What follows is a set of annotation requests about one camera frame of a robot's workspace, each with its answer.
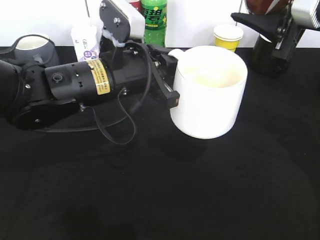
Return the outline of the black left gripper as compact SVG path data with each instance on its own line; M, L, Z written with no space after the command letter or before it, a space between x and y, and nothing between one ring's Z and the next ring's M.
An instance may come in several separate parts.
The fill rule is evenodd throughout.
M170 52L179 54L183 48L140 42L116 47L112 42L101 42L100 50L99 57L105 61L115 87L126 87L129 93L154 93L167 109L178 106L180 94L172 88L178 60Z

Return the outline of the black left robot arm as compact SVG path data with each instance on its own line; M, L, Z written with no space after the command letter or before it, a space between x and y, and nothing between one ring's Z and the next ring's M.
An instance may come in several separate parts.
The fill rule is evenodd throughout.
M51 67L3 60L0 116L21 130L44 129L119 94L141 94L130 113L143 105L148 93L174 108L180 100L172 89L178 62L169 53L165 47L129 41L96 59Z

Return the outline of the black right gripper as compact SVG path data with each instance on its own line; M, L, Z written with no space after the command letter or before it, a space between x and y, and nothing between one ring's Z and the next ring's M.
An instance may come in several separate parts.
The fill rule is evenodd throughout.
M288 70L296 47L305 32L292 17L285 20L282 13L262 15L234 12L231 18L268 40L277 41L271 51L271 72L285 73Z

